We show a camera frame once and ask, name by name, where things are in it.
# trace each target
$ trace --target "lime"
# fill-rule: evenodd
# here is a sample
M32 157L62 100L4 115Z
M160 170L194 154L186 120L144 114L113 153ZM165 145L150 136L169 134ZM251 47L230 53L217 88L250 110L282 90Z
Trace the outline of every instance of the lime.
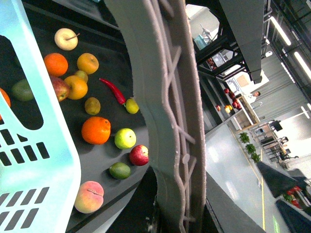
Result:
M115 144L121 149L129 149L136 143L136 135L133 130L129 128L120 129L115 135Z
M130 98L126 101L125 108L130 114L135 114L139 110L139 106L133 98Z
M12 95L19 101L29 101L34 98L27 79L22 79L13 85Z
M124 163L118 162L109 168L109 172L114 178L124 180L131 175L131 168Z
M74 75L80 77L81 79L83 79L86 83L88 82L88 75L82 71L82 70L78 70L77 72L74 73Z
M84 104L86 112L90 115L96 115L101 110L101 103L98 99L90 97L86 100Z

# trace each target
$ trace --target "basket slot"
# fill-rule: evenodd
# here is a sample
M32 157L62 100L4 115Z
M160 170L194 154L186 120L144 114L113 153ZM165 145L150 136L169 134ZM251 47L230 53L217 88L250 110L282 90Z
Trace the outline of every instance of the basket slot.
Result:
M9 193L3 193L0 196L0 206L2 205L2 203L4 202L4 200L8 197Z
M11 153L13 154L13 156L14 156L14 158L18 164L22 164L25 162L25 160L23 159L23 157L21 156L21 154L17 148L12 149Z
M35 155L35 152L34 152L33 148L30 145L29 146L24 146L24 149L25 149L25 151L26 151L30 161L38 160L36 155Z
M29 190L27 195L25 196L24 200L22 201L22 203L20 205L28 205L31 198L33 198L33 196L34 196L35 191L36 191L36 189Z
M17 134L17 136L18 136L20 142L27 142L28 141L28 139L26 137L23 137L23 136L21 136L19 134Z
M0 160L5 166L10 166L11 161L9 160L8 156L6 156L6 153L4 151L0 152Z
M40 204L43 202L46 194L48 193L48 190L49 190L50 187L45 187L41 190L37 200L35 200L35 204Z
M10 213L9 211L6 211L0 214L0 226L4 222L5 218L8 216L9 213Z
M23 225L21 226L22 229L25 229L25 228L29 228L30 225L32 224L34 218L35 218L35 215L37 214L39 208L35 208L35 209L31 209L29 214L27 215Z
M47 151L47 149L46 149L44 143L43 143L43 142L39 142L39 143L37 143L36 145L37 145L37 147L38 147L38 150L39 150L39 152L40 152L42 158L43 158L43 159L48 159L50 156L49 156L49 153L48 153L48 151Z
M17 200L19 199L20 195L23 193L23 191L18 191L16 192L13 197L11 198L11 200L9 201L9 203L6 205L6 207L11 207L14 206L15 203L17 202Z
M8 130L1 130L0 133L2 134L2 137L4 138L7 145L14 144L14 140Z
M16 226L18 220L20 219L21 215L23 214L24 210L17 210L13 215L12 219L10 220L9 224L4 229L5 231L13 230Z

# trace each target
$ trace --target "gray curved plastic frame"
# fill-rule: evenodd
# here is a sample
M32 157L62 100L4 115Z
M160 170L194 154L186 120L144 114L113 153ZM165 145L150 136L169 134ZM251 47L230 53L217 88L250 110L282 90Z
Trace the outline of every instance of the gray curved plastic frame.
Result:
M105 0L127 45L134 97L169 232L201 231L205 138L193 43L180 0Z

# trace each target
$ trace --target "light blue plastic basket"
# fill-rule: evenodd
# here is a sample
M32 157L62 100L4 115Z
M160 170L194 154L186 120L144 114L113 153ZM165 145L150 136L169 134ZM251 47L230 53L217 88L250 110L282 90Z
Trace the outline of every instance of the light blue plastic basket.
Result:
M0 95L0 133L13 140L0 134L0 232L65 232L81 180L79 156L22 2L1 1L0 16L0 35L11 41L44 120L26 129Z

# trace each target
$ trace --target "red apple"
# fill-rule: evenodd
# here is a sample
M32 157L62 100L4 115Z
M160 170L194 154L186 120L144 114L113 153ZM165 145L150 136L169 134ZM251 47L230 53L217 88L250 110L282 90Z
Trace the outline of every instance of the red apple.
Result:
M58 102L63 101L69 95L70 87L61 78L50 76Z
M130 161L136 166L143 166L149 162L148 149L144 145L135 146L130 152Z
M238 107L238 103L237 103L237 102L233 102L233 103L232 103L232 106L233 106L234 108L237 108L237 107Z

